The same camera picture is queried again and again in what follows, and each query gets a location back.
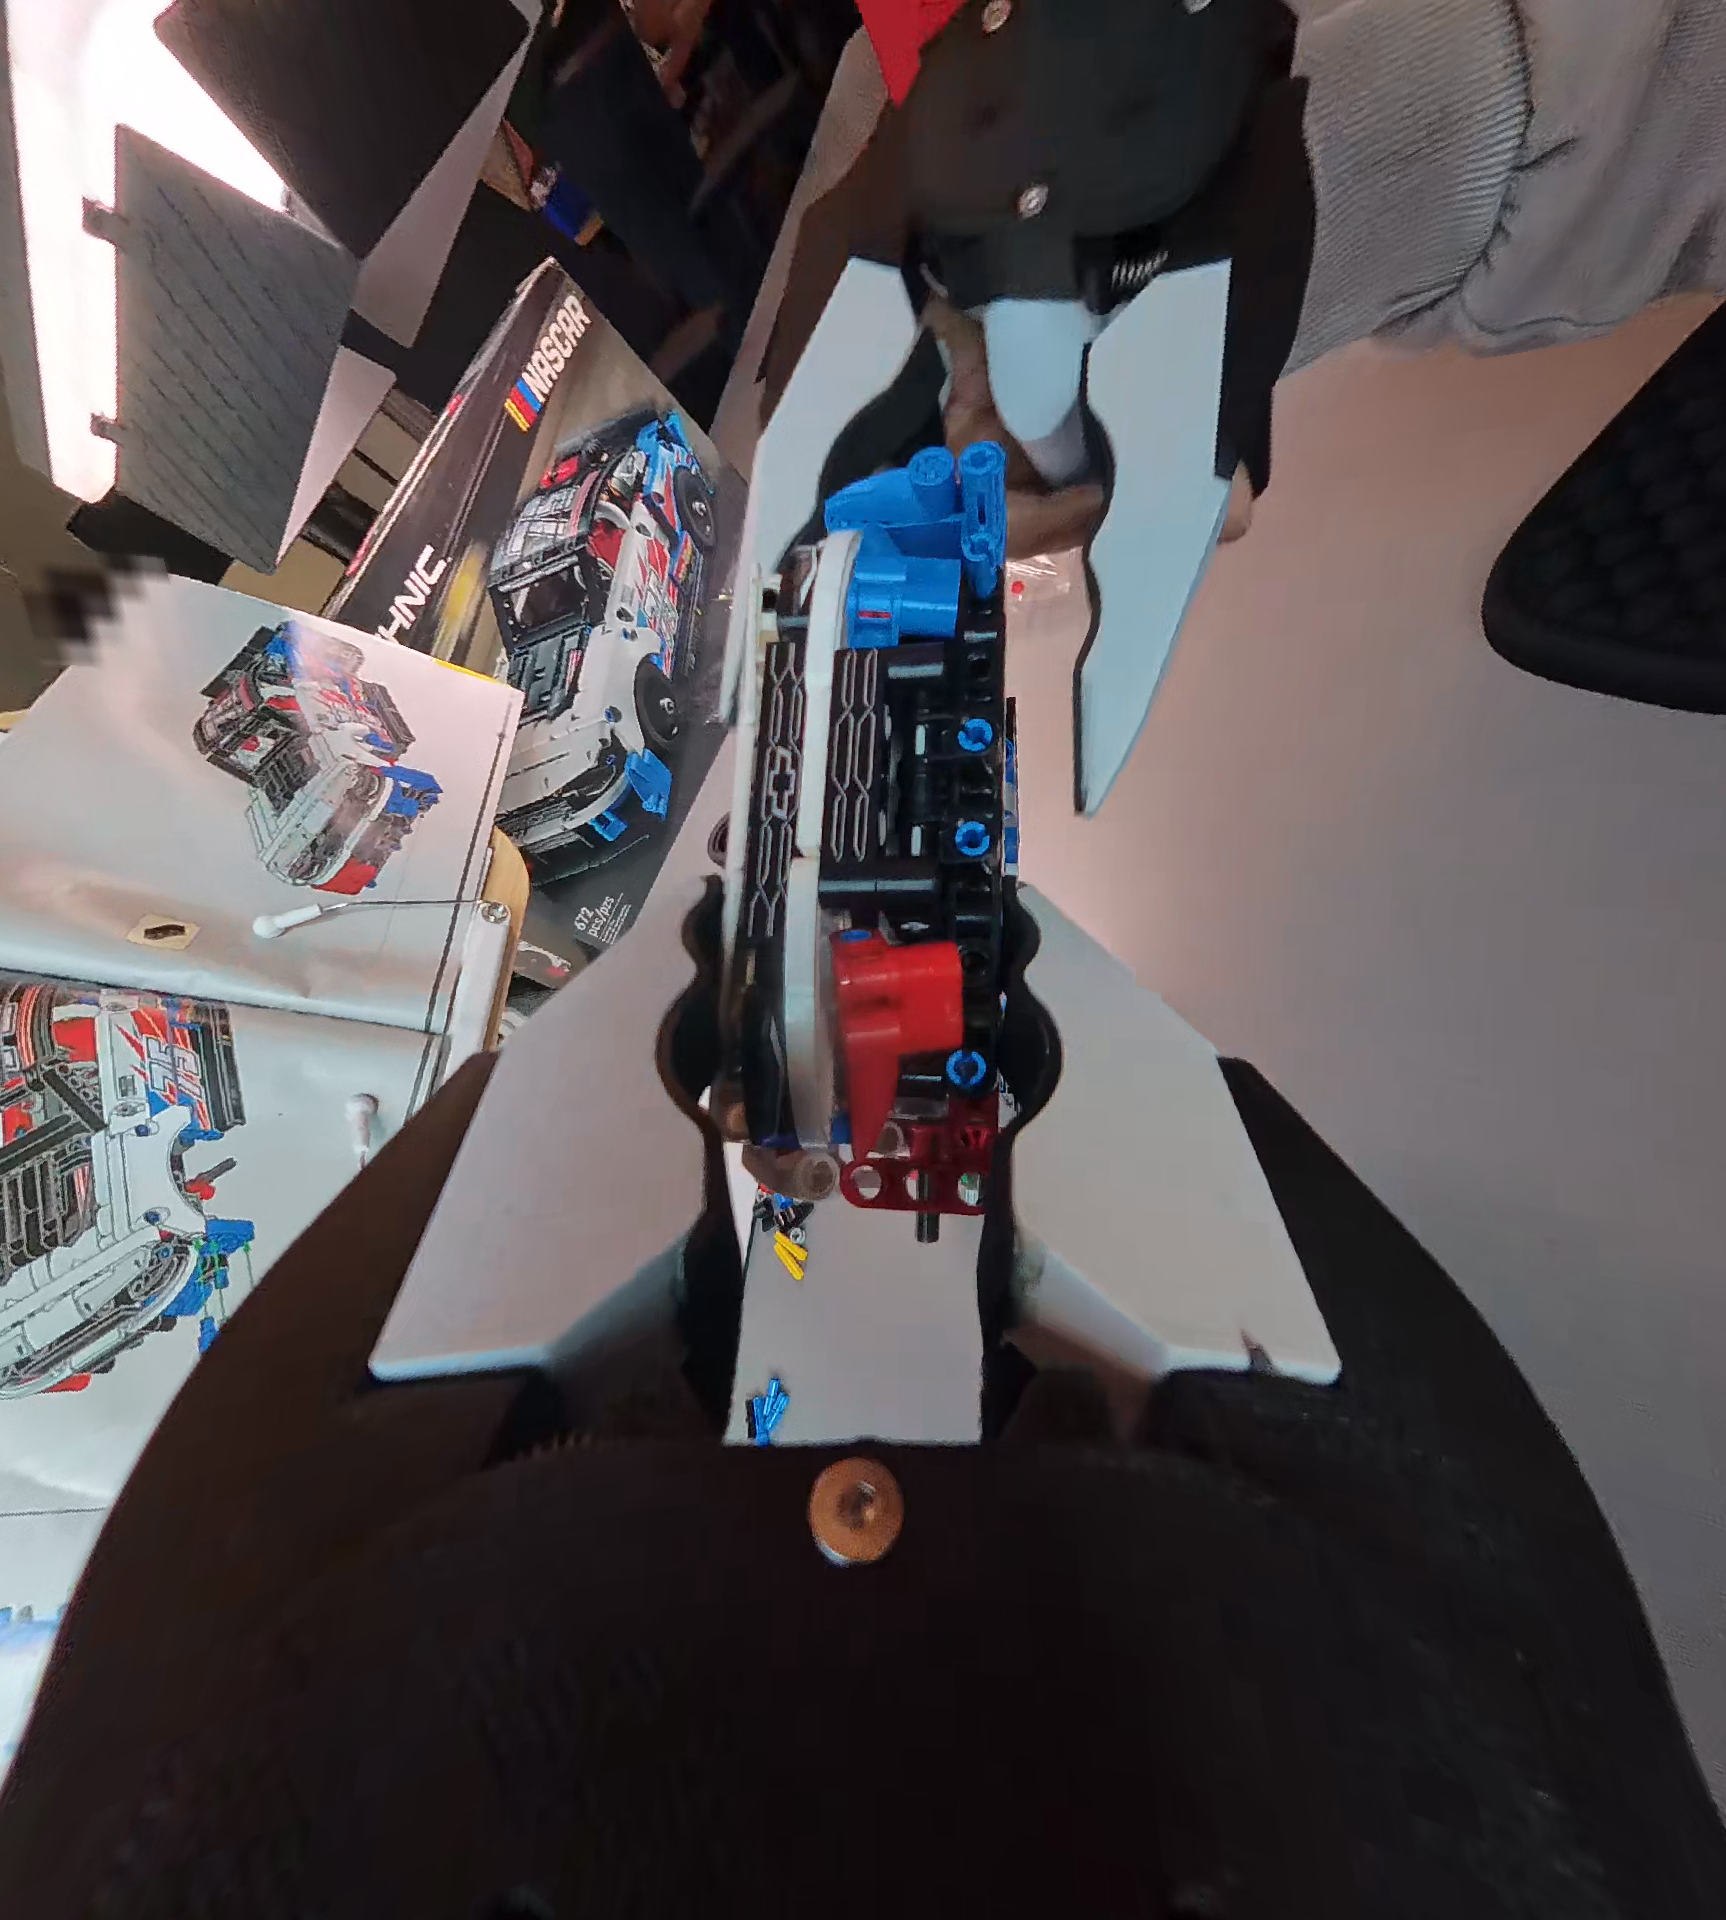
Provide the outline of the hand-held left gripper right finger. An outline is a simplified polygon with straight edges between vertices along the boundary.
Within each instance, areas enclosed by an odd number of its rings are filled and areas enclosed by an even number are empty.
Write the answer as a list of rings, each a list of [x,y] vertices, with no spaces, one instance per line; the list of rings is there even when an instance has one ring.
[[[983,1384],[1073,1364],[1331,1384],[1342,1358],[1215,1048],[1037,885],[1008,882]]]

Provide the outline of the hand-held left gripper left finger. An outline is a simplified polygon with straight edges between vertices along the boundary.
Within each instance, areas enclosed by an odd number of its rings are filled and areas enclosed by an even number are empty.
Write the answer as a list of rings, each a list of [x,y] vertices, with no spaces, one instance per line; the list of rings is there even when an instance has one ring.
[[[686,880],[491,1068],[369,1351],[376,1379],[566,1378],[669,1335],[730,1379],[743,1234],[708,1107],[725,889]]]

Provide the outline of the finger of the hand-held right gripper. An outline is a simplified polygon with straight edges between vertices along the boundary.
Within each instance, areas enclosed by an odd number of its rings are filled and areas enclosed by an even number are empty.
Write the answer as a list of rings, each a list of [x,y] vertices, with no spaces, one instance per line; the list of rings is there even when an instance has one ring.
[[[1003,437],[1046,490],[1095,485],[1090,634],[1071,683],[1075,809],[1103,808],[1164,683],[1231,496],[1218,469],[1227,260],[1164,269],[1107,316],[1073,297],[981,305]]]
[[[720,717],[731,722],[755,646],[763,579],[803,525],[821,525],[825,480],[840,435],[880,406],[907,366],[933,362],[906,274],[852,258],[829,291],[753,448],[720,678]],[[941,639],[954,632],[952,563],[941,554],[896,555],[896,532],[861,530],[860,585],[835,588],[838,635],[865,648]]]

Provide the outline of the toy brick race car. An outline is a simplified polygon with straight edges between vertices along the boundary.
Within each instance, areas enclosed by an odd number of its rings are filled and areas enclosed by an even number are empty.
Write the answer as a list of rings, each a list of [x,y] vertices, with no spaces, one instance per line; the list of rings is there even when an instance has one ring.
[[[980,1223],[1055,1044],[1026,984],[1006,453],[832,492],[755,579],[710,1116],[777,1198]]]

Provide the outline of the person's right forearm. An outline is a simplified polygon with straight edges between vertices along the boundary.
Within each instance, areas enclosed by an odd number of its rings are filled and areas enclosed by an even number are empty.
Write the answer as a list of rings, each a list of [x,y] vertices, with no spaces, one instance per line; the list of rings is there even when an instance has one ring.
[[[1516,353],[1726,296],[1726,2],[1293,3],[1316,241],[1288,370]]]

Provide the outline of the grey desk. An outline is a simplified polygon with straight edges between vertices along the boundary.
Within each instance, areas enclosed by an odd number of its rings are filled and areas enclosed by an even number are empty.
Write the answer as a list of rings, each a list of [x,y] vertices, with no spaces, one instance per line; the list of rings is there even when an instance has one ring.
[[[1020,588],[1010,675],[1026,877],[1471,1293],[1684,1685],[1726,1694],[1726,717],[1542,681],[1480,620],[1508,533],[1714,308],[1293,374],[1095,820],[1071,560]]]

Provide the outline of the toy car box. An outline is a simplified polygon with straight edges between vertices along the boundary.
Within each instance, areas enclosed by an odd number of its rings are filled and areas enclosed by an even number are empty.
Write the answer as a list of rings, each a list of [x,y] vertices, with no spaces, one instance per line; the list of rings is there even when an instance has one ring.
[[[544,262],[467,363],[325,616],[518,695],[495,825],[536,947],[612,947],[725,735],[745,485]]]

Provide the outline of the black mesh pad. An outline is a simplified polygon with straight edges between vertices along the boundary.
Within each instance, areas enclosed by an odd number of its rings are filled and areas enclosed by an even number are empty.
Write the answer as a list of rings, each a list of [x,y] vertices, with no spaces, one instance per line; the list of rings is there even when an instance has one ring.
[[[1503,541],[1480,624],[1532,678],[1726,715],[1726,301]]]

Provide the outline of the toy car instruction booklet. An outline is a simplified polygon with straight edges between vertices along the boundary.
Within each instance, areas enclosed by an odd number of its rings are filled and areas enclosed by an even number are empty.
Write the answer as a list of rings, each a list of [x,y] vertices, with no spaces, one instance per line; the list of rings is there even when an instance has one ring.
[[[169,1404],[485,1044],[518,712],[146,576],[0,735],[0,1790]]]

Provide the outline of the studio light panel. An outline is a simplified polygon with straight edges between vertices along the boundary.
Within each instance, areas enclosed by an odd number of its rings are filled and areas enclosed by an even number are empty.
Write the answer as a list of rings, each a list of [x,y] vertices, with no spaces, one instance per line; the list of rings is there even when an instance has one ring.
[[[272,574],[421,329],[540,12],[0,2],[19,457]]]

